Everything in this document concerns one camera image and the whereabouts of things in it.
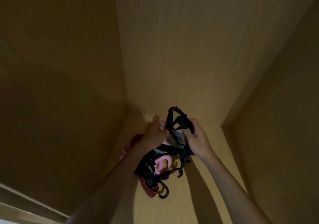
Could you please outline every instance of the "hand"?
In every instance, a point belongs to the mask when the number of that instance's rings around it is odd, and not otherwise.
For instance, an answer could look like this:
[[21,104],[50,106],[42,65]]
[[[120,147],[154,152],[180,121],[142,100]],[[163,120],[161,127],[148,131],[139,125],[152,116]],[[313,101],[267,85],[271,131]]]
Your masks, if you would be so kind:
[[167,138],[169,132],[165,129],[165,122],[166,118],[160,116],[146,127],[140,142],[147,152],[157,148]]
[[190,132],[190,129],[183,129],[183,134],[187,138],[190,149],[198,156],[201,161],[204,161],[207,157],[214,155],[215,153],[208,141],[206,133],[199,125],[196,119],[189,119],[194,126],[194,134]]

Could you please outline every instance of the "pile of straps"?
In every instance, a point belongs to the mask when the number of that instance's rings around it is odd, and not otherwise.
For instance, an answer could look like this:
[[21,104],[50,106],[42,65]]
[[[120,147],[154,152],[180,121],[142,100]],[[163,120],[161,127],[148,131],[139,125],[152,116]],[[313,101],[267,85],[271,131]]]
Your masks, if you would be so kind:
[[[175,120],[173,120],[174,111],[179,114],[179,116],[176,117]],[[166,194],[159,195],[159,198],[161,199],[165,199],[169,194],[168,187],[162,182],[162,180],[167,180],[170,174],[174,173],[175,171],[178,171],[179,173],[178,178],[182,177],[184,166],[186,165],[186,163],[190,162],[189,156],[194,155],[194,153],[189,148],[187,139],[185,139],[186,144],[184,145],[178,141],[178,137],[175,135],[174,130],[177,131],[187,128],[190,129],[192,134],[194,133],[194,126],[192,122],[187,118],[187,115],[183,113],[177,106],[171,107],[168,110],[165,127],[169,131],[170,136],[176,142],[176,144],[161,144],[156,149],[149,151],[147,154],[144,155],[134,172],[134,174],[140,177],[142,187],[150,197],[155,196],[159,189],[158,184],[161,184],[166,190]],[[155,160],[165,155],[179,156],[181,166],[179,168],[170,169],[166,172],[155,175]]]

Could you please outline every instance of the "left hand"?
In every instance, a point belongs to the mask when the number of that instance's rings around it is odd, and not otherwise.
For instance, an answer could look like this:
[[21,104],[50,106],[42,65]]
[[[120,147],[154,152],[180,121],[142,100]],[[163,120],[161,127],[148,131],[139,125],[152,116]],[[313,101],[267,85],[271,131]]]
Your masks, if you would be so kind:
[[140,143],[148,152],[157,148],[167,138],[169,132],[165,129],[165,122],[166,118],[159,116],[155,121],[146,127]]

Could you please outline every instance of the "forearm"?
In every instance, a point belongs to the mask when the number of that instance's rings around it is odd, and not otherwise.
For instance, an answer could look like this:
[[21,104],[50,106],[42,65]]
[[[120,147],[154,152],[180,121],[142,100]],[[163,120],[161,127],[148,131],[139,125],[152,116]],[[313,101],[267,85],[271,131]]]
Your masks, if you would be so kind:
[[206,155],[203,162],[213,176],[234,224],[270,223],[213,151]]
[[131,180],[138,163],[146,153],[144,144],[133,146],[67,224],[110,223],[126,182]]

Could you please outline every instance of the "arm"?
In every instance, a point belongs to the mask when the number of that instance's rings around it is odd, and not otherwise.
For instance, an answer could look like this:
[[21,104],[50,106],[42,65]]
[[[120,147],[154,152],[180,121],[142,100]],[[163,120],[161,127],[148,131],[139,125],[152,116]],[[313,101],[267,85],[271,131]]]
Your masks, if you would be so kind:
[[75,211],[66,224],[110,223],[122,190],[133,175],[142,157],[158,147],[167,137],[165,118],[160,116],[147,126],[143,137],[115,168],[106,175],[98,188]]
[[205,163],[211,173],[233,223],[269,224],[269,219],[214,153],[204,130],[198,122],[195,119],[190,120],[194,125],[194,135],[189,129],[183,130],[183,133],[187,138],[190,149]]

